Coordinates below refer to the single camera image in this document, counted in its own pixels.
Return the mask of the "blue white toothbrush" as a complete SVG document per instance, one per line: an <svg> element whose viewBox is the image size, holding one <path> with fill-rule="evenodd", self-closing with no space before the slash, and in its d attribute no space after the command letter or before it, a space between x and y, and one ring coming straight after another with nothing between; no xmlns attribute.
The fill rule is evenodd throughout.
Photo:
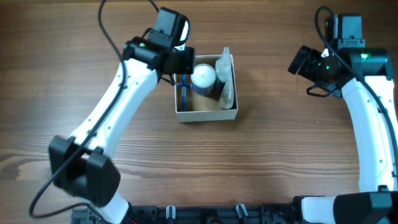
<svg viewBox="0 0 398 224"><path fill-rule="evenodd" d="M181 76L181 82L177 83L177 88L181 89L182 93L182 111L186 112L187 105L187 90L192 87L190 83L187 82L188 75L184 74Z"/></svg>

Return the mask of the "white lidded blue jar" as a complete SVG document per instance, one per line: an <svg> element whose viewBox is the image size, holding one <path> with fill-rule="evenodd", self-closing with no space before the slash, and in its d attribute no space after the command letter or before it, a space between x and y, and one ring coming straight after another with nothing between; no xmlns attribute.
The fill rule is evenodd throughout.
<svg viewBox="0 0 398 224"><path fill-rule="evenodd" d="M201 63L194 67L190 79L192 81L193 91L199 95L207 96L210 95L214 89L216 71L212 66Z"/></svg>

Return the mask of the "clear capped dark bottle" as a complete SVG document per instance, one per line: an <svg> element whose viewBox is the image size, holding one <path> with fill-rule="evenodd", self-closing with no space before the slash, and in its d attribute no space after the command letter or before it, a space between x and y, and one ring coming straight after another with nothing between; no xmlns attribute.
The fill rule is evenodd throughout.
<svg viewBox="0 0 398 224"><path fill-rule="evenodd" d="M232 60L229 47L225 47L220 58L215 63L216 70L216 88L219 93L223 91L224 86L232 78Z"/></svg>

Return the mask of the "white floral squeeze tube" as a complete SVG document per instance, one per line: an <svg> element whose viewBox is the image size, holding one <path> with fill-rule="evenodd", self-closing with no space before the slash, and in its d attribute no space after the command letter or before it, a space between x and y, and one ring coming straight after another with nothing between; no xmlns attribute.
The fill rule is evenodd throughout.
<svg viewBox="0 0 398 224"><path fill-rule="evenodd" d="M220 98L219 106L223 110L229 110L234 104L234 88L233 88L233 76L229 75L225 82L219 84Z"/></svg>

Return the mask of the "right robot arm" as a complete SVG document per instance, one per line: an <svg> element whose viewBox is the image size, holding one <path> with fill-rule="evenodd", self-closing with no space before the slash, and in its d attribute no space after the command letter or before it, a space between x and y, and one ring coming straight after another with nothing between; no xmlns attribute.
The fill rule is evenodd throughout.
<svg viewBox="0 0 398 224"><path fill-rule="evenodd" d="M344 99L359 158L359 192L303 197L298 221L397 223L397 117L392 65L385 49L299 48L288 71Z"/></svg>

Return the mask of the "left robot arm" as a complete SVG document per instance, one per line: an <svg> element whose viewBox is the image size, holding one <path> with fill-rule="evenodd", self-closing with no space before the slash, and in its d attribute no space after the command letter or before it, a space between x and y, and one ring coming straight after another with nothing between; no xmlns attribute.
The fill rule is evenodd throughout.
<svg viewBox="0 0 398 224"><path fill-rule="evenodd" d="M111 160L126 126L164 75L193 72L195 50L185 39L166 46L135 37L119 59L113 82L89 117L69 138L55 136L49 145L51 181L82 198L104 223L127 223L131 207L118 192L121 174Z"/></svg>

